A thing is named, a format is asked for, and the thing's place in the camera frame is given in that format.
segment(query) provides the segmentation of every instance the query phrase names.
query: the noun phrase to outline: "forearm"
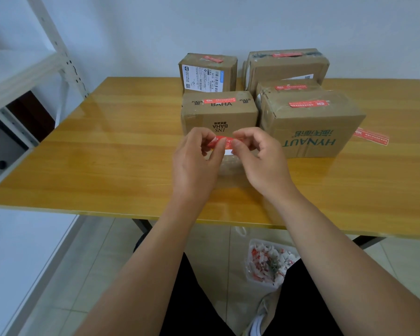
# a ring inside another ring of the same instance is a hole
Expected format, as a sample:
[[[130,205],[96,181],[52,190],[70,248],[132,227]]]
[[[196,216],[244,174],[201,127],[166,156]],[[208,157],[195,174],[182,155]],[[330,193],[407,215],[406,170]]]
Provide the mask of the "forearm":
[[[294,193],[275,206],[344,334],[420,334],[420,300],[313,204]]]
[[[76,335],[158,335],[201,208],[172,200]]]

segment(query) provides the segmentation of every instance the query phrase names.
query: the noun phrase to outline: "red label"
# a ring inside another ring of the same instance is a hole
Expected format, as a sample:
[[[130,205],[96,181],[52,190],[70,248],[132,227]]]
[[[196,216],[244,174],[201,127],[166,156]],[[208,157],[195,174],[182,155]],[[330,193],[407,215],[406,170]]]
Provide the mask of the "red label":
[[[204,99],[204,104],[220,103],[220,102],[235,102],[236,98],[227,99]]]
[[[353,135],[359,138],[364,138],[365,140],[376,142],[384,146],[387,146],[387,144],[389,144],[388,136],[385,136],[379,133],[366,131],[365,129],[362,129],[361,127],[358,127],[358,129],[355,131],[355,133],[353,133]]]
[[[272,56],[274,58],[285,58],[290,56],[302,56],[303,53],[294,52],[294,53],[274,53]]]
[[[283,86],[275,86],[276,90],[306,90],[305,84],[286,84]]]
[[[212,58],[211,56],[204,56],[204,59],[211,60],[211,61],[218,62],[218,63],[224,61],[224,60],[219,60],[219,59]]]
[[[220,141],[222,138],[227,138],[227,140],[226,140],[226,148],[225,149],[226,150],[232,150],[232,140],[234,140],[235,138],[230,138],[228,136],[216,136],[216,137],[213,138],[212,141],[210,141],[208,143],[207,146],[210,147],[211,149],[214,149],[215,146],[216,146],[216,143],[218,141]]]
[[[296,101],[289,102],[291,107],[318,107],[318,106],[328,106],[326,100],[312,100],[312,101]]]

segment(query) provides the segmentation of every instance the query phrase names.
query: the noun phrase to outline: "wooden table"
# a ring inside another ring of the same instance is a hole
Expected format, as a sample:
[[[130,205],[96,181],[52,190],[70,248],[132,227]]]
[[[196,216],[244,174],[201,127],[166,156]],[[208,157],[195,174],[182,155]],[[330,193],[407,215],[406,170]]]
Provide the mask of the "wooden table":
[[[362,128],[390,142],[353,137],[336,158],[290,159],[298,188],[346,233],[420,238],[420,80],[323,87],[353,98]],[[179,78],[107,78],[0,184],[0,207],[157,219],[172,192],[181,96]],[[198,222],[284,228],[244,182],[216,188]]]

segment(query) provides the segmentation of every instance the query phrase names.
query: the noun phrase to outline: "table leg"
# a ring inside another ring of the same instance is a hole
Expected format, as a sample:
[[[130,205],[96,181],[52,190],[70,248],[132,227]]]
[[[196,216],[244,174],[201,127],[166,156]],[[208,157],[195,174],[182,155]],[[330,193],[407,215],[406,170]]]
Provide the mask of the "table leg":
[[[153,227],[146,219],[133,219],[134,223],[140,228],[143,233],[150,231]]]
[[[374,237],[374,236],[359,236],[356,237],[353,242],[358,245],[361,249],[365,250],[373,244],[381,242],[386,237]]]

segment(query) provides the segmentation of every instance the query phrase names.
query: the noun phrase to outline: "metal shelf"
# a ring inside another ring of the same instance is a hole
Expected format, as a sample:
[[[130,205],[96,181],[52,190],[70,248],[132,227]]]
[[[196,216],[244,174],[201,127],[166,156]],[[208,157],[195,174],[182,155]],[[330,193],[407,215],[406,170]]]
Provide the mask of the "metal shelf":
[[[0,109],[63,66],[55,51],[0,50]]]

